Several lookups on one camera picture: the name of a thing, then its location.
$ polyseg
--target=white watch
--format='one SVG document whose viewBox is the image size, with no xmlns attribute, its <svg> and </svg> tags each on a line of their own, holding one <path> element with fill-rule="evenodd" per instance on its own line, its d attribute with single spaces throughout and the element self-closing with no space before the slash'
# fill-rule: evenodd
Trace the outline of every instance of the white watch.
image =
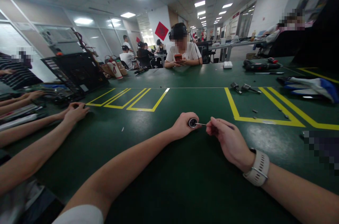
<svg viewBox="0 0 339 224">
<path fill-rule="evenodd" d="M 250 151 L 255 153 L 255 161 L 252 169 L 247 173 L 243 173 L 243 176 L 254 186 L 260 187 L 268 179 L 269 157 L 267 154 L 254 148 L 250 148 Z"/>
</svg>

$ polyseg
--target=hand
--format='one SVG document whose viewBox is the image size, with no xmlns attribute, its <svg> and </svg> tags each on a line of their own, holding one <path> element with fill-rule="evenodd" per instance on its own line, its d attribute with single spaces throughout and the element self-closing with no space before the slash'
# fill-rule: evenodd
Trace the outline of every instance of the hand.
<svg viewBox="0 0 339 224">
<path fill-rule="evenodd" d="M 239 129 L 232 123 L 213 117 L 206 125 L 207 134 L 218 138 L 226 159 L 243 172 L 248 172 L 253 166 L 255 154 L 247 147 Z"/>
<path fill-rule="evenodd" d="M 16 70 L 13 70 L 13 69 L 6 69 L 6 70 L 3 70 L 4 74 L 8 74 L 8 75 L 12 75 L 16 72 Z"/>
<path fill-rule="evenodd" d="M 74 105 L 72 104 L 69 107 L 70 110 L 65 114 L 64 121 L 69 123 L 77 123 L 81 119 L 85 118 L 86 114 L 89 111 L 89 107 L 84 108 L 85 103 L 81 103 L 77 108 L 74 108 Z"/>
<path fill-rule="evenodd" d="M 191 131 L 201 128 L 201 125 L 197 125 L 195 128 L 189 127 L 188 121 L 191 118 L 195 118 L 199 122 L 199 117 L 195 113 L 181 113 L 174 125 L 170 128 L 171 133 L 174 136 L 174 140 L 181 139 L 187 136 Z"/>
<path fill-rule="evenodd" d="M 27 99 L 34 100 L 34 99 L 39 98 L 42 95 L 45 95 L 45 92 L 43 92 L 43 91 L 34 91 L 34 92 L 31 92 L 31 93 L 28 93 L 28 94 L 29 95 L 27 96 Z"/>
<path fill-rule="evenodd" d="M 68 111 L 70 111 L 72 108 L 76 108 L 76 106 L 80 106 L 81 104 L 83 104 L 82 102 L 73 102 L 73 103 L 70 103 L 68 108 L 58 114 L 55 114 L 53 115 L 53 117 L 56 119 L 56 120 L 62 120 L 65 118 L 65 115 L 68 113 Z"/>
<path fill-rule="evenodd" d="M 181 66 L 186 65 L 186 58 L 184 57 L 182 60 L 178 60 L 177 63 L 179 63 Z"/>
</svg>

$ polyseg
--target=small metal part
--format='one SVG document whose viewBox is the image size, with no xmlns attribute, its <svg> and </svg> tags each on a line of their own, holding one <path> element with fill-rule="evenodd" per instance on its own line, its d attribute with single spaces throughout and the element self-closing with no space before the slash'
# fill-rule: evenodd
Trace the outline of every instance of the small metal part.
<svg viewBox="0 0 339 224">
<path fill-rule="evenodd" d="M 253 91 L 253 92 L 257 93 L 257 94 L 261 93 L 261 91 L 257 91 L 257 90 L 252 89 L 251 86 L 248 85 L 248 84 L 243 84 L 243 86 L 241 86 L 241 89 L 242 90 L 251 90 L 251 91 Z"/>
<path fill-rule="evenodd" d="M 241 90 L 239 90 L 239 85 L 236 82 L 231 83 L 231 87 L 236 90 L 237 93 L 242 94 Z"/>
<path fill-rule="evenodd" d="M 191 127 L 191 128 L 195 128 L 197 126 L 197 119 L 196 118 L 191 118 L 189 121 L 188 121 L 188 126 Z"/>
</svg>

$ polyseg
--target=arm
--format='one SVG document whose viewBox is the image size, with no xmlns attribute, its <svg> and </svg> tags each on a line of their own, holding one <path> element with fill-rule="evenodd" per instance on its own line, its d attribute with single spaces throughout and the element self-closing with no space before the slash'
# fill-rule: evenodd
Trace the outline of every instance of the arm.
<svg viewBox="0 0 339 224">
<path fill-rule="evenodd" d="M 57 120 L 62 120 L 65 117 L 65 114 L 71 109 L 73 105 L 80 105 L 80 102 L 71 103 L 69 107 L 58 114 L 54 114 L 33 122 L 25 123 L 17 127 L 13 127 L 0 132 L 0 148 L 3 148 L 15 141 L 18 141 L 41 128 L 55 122 Z"/>
<path fill-rule="evenodd" d="M 40 96 L 44 95 L 45 93 L 43 91 L 36 91 L 31 92 L 29 96 L 25 99 L 22 99 L 20 101 L 14 102 L 12 104 L 9 104 L 7 106 L 1 106 L 0 107 L 0 116 L 7 114 L 9 112 L 12 112 L 16 109 L 19 109 L 21 107 L 27 106 L 32 103 L 32 100 L 39 98 Z"/>
<path fill-rule="evenodd" d="M 187 125 L 192 117 L 198 120 L 195 113 L 182 113 L 170 129 L 111 159 L 80 187 L 61 214 L 73 207 L 89 204 L 98 207 L 105 219 L 112 202 L 165 146 L 198 128 L 192 129 Z"/>
<path fill-rule="evenodd" d="M 211 117 L 206 131 L 218 138 L 228 161 L 243 172 L 251 169 L 255 154 L 236 126 Z M 272 163 L 262 188 L 302 223 L 338 223 L 339 196 Z"/>
<path fill-rule="evenodd" d="M 15 188 L 37 172 L 64 142 L 74 125 L 85 117 L 85 104 L 72 109 L 50 133 L 23 149 L 0 167 L 0 196 Z"/>
</svg>

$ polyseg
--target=desk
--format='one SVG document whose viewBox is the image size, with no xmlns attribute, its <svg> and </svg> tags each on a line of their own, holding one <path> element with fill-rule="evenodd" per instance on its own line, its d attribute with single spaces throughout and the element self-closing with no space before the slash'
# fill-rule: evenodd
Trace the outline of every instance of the desk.
<svg viewBox="0 0 339 224">
<path fill-rule="evenodd" d="M 288 67 L 291 60 L 292 57 L 279 58 L 287 66 L 279 69 L 285 72 L 284 76 L 312 75 L 306 72 L 310 70 Z M 84 101 L 91 112 L 75 126 L 36 177 L 66 203 L 111 158 L 169 128 L 182 112 L 193 111 L 201 123 L 208 122 L 211 116 L 232 122 L 249 147 L 267 153 L 273 163 L 338 194 L 339 177 L 319 157 L 314 157 L 314 151 L 308 150 L 308 144 L 299 137 L 302 130 L 323 129 L 315 128 L 280 97 L 318 124 L 339 124 L 339 106 L 300 100 L 280 87 L 278 76 L 244 72 L 242 62 L 234 62 L 230 70 L 222 66 L 217 63 L 151 69 L 139 75 L 128 71 L 124 79 L 110 80 L 106 88 L 86 96 Z M 339 81 L 338 74 L 320 70 L 313 73 Z M 256 89 L 263 87 L 263 93 L 240 95 L 224 88 L 233 81 L 240 86 L 247 83 Z M 118 99 L 108 101 L 123 90 L 125 93 Z M 284 117 L 285 110 L 291 113 L 289 119 Z M 5 150 L 14 155 L 52 128 L 44 128 Z M 224 157 L 218 140 L 209 137 L 204 128 L 168 145 L 116 199 L 107 219 L 107 223 L 239 221 L 298 223 L 267 193 L 242 177 Z"/>
<path fill-rule="evenodd" d="M 222 56 L 221 56 L 220 62 L 224 62 L 225 58 L 226 58 L 226 61 L 230 60 L 231 50 L 232 50 L 233 47 L 255 45 L 255 44 L 260 44 L 260 43 L 263 43 L 263 42 L 265 42 L 265 39 L 255 40 L 255 41 L 252 41 L 252 42 L 251 41 L 242 41 L 242 42 L 239 42 L 239 43 L 226 43 L 224 45 L 220 45 L 220 46 L 217 46 L 217 47 L 213 47 L 213 45 L 212 45 L 212 46 L 209 46 L 208 48 L 211 49 L 211 50 L 227 48 L 227 55 L 226 55 L 226 52 L 221 53 Z"/>
</svg>

